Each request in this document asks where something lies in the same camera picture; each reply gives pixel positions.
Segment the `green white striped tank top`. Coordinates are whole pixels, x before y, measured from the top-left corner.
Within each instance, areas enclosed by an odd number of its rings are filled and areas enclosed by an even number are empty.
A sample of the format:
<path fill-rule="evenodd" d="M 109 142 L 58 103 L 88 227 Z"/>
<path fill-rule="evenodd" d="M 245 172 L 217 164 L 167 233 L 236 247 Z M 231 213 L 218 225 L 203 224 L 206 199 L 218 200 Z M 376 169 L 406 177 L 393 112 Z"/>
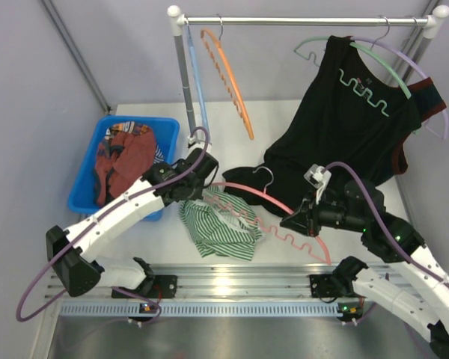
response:
<path fill-rule="evenodd" d="M 202 257 L 250 261 L 263 238 L 254 210 L 217 186 L 204 189 L 201 200 L 181 202 L 179 217 Z"/>

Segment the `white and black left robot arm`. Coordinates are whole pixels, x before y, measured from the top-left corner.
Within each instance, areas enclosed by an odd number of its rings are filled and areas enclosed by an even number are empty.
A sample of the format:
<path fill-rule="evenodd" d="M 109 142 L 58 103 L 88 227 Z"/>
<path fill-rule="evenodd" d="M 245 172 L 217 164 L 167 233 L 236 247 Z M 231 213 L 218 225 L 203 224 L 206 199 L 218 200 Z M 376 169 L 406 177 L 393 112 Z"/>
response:
<path fill-rule="evenodd" d="M 207 151 L 196 148 L 175 165 L 152 165 L 123 194 L 78 224 L 50 229 L 48 260 L 66 293 L 79 297 L 97 287 L 111 287 L 117 298 L 148 296 L 155 282 L 149 264 L 139 257 L 113 260 L 101 252 L 143 218 L 172 203 L 202 199 L 205 181 L 218 166 Z"/>

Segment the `pink plastic hanger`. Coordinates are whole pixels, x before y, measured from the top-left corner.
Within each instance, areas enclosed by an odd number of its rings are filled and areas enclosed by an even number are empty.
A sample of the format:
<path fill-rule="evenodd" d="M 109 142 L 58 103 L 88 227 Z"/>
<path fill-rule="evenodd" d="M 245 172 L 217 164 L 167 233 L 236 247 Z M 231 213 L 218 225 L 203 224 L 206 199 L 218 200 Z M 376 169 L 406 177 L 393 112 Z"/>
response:
<path fill-rule="evenodd" d="M 255 188 L 233 182 L 213 182 L 210 185 L 213 188 L 220 188 L 223 190 L 226 188 L 235 188 L 237 190 L 247 192 L 255 197 L 262 198 L 266 202 L 271 203 L 273 206 L 277 206 L 287 215 L 291 215 L 293 213 L 288 206 L 285 206 L 279 200 L 269 196 L 266 191 L 259 191 Z M 276 239 L 288 243 L 295 250 L 304 251 L 306 255 L 313 258 L 316 263 L 324 263 L 329 266 L 332 264 L 328 247 L 319 236 L 313 237 L 313 240 L 310 242 L 311 237 L 304 237 L 298 233 L 292 234 L 290 230 L 285 230 L 283 227 L 279 226 L 279 221 L 281 218 L 268 212 L 265 213 L 264 209 L 259 209 L 255 217 L 252 218 L 244 209 L 238 209 L 230 201 L 219 199 L 215 194 L 213 196 L 210 195 L 205 197 L 205 201 L 229 212 L 230 215 L 235 217 L 237 220 L 243 220 L 246 224 L 255 226 L 266 236 L 274 236 Z"/>

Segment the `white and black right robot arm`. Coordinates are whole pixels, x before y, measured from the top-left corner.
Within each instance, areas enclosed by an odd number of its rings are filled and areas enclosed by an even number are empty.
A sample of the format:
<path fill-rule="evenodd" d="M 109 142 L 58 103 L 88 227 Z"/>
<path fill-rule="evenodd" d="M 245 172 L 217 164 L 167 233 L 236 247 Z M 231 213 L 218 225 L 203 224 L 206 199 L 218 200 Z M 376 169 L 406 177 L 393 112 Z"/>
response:
<path fill-rule="evenodd" d="M 423 236 L 406 220 L 387 212 L 384 195 L 371 183 L 348 182 L 341 197 L 307 194 L 281 227 L 315 236 L 324 227 L 360 233 L 362 245 L 399 273 L 418 293 L 410 295 L 348 256 L 328 282 L 340 297 L 365 297 L 414 328 L 438 358 L 449 358 L 449 277 Z"/>

